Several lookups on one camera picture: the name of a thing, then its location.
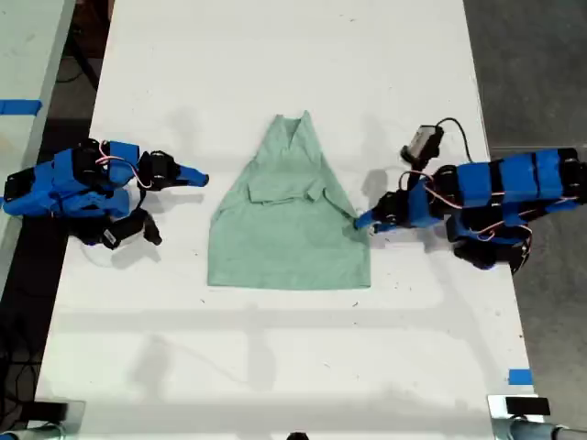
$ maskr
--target concrete floor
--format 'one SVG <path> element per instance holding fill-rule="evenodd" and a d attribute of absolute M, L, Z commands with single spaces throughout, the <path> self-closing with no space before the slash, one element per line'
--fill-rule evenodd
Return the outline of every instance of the concrete floor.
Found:
<path fill-rule="evenodd" d="M 490 151 L 587 143 L 587 0 L 465 0 Z M 99 60 L 94 62 L 97 70 Z M 77 71 L 62 62 L 60 77 Z M 91 118 L 82 76 L 58 84 L 50 118 Z M 587 207 L 533 224 L 515 289 L 537 392 L 553 421 L 587 427 Z"/>

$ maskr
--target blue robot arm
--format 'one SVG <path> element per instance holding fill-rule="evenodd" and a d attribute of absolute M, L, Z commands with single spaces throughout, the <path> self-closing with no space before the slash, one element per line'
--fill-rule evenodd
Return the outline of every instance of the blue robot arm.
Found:
<path fill-rule="evenodd" d="M 124 189 L 133 178 L 140 189 L 138 206 L 130 211 Z M 8 176 L 3 208 L 10 215 L 50 215 L 66 219 L 86 244 L 116 248 L 141 230 L 159 244 L 159 230 L 141 209 L 146 192 L 172 186 L 205 186 L 207 174 L 177 164 L 163 151 L 145 152 L 123 142 L 99 144 L 87 139 L 53 160 Z"/>
<path fill-rule="evenodd" d="M 438 155 L 442 133 L 433 126 L 424 140 L 416 135 L 420 142 L 416 154 L 407 154 L 413 145 L 403 151 L 412 163 L 412 170 L 406 172 L 410 174 L 407 188 L 386 193 L 355 220 L 355 227 L 372 226 L 381 233 L 446 220 L 448 240 L 457 257 L 480 269 L 506 261 L 516 272 L 529 255 L 530 221 L 587 202 L 587 167 L 574 148 L 447 165 L 432 175 L 424 174 L 428 161 Z"/>

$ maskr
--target cable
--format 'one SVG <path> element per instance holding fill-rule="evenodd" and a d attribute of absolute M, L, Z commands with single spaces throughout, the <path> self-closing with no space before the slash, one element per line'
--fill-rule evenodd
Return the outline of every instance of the cable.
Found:
<path fill-rule="evenodd" d="M 431 176 L 430 174 L 426 174 L 425 172 L 418 171 L 418 170 L 408 170 L 408 171 L 404 171 L 404 172 L 403 172 L 403 173 L 400 175 L 400 178 L 399 178 L 399 179 L 398 179 L 398 181 L 397 181 L 397 187 L 398 187 L 400 190 L 402 190 L 402 191 L 404 190 L 404 188 L 402 188 L 402 186 L 403 186 L 403 185 L 402 185 L 402 179 L 404 178 L 404 176 L 405 176 L 406 174 L 418 174 L 418 175 L 420 175 L 420 176 L 424 176 L 424 177 L 428 178 L 428 179 L 429 179 L 431 182 L 434 182 L 434 179 L 432 178 L 432 176 Z"/>
<path fill-rule="evenodd" d="M 57 80 L 55 80 L 55 83 L 57 83 L 57 84 L 73 83 L 75 80 L 77 80 L 82 75 L 83 75 L 83 71 L 79 71 L 79 73 L 77 73 L 76 75 L 73 75 L 71 78 L 66 78 L 65 80 L 60 80 L 58 78 Z"/>
<path fill-rule="evenodd" d="M 454 122 L 457 125 L 457 127 L 460 130 L 460 133 L 462 134 L 462 140 L 465 143 L 465 153 L 467 153 L 467 159 L 469 160 L 469 162 L 473 163 L 473 159 L 471 159 L 471 153 L 469 152 L 469 141 L 467 140 L 467 135 L 465 134 L 465 130 L 463 129 L 460 122 L 454 117 L 445 117 L 437 123 L 437 127 L 439 127 L 441 124 L 445 122 Z"/>
<path fill-rule="evenodd" d="M 106 165 L 107 162 L 109 162 L 110 160 L 121 160 L 123 162 L 125 162 L 130 169 L 132 169 L 132 173 L 135 175 L 135 177 L 137 178 L 137 182 L 140 186 L 142 186 L 145 189 L 150 188 L 151 186 L 153 186 L 153 182 L 151 182 L 149 185 L 145 185 L 142 180 L 140 179 L 140 177 L 138 176 L 138 170 L 137 168 L 130 163 L 128 160 L 123 159 L 123 158 L 119 158 L 118 156 L 107 156 L 104 151 L 102 150 L 102 146 L 104 145 L 104 142 L 102 142 L 100 144 L 100 146 L 98 147 L 98 149 L 100 150 L 100 154 L 102 154 L 102 157 L 100 159 L 98 159 L 95 163 L 97 163 L 98 165 Z"/>

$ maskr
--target fabric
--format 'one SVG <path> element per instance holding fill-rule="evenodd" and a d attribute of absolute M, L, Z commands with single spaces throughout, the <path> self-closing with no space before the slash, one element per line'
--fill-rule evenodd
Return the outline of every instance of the fabric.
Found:
<path fill-rule="evenodd" d="M 212 218 L 208 284 L 284 290 L 371 285 L 365 230 L 322 154 L 310 115 L 277 115 Z"/>

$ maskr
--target green shirt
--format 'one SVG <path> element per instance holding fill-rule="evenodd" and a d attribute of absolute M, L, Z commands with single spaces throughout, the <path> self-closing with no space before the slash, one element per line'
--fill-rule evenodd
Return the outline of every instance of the green shirt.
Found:
<path fill-rule="evenodd" d="M 371 286 L 369 240 L 322 154 L 310 115 L 277 115 L 212 217 L 208 284 L 323 290 Z"/>

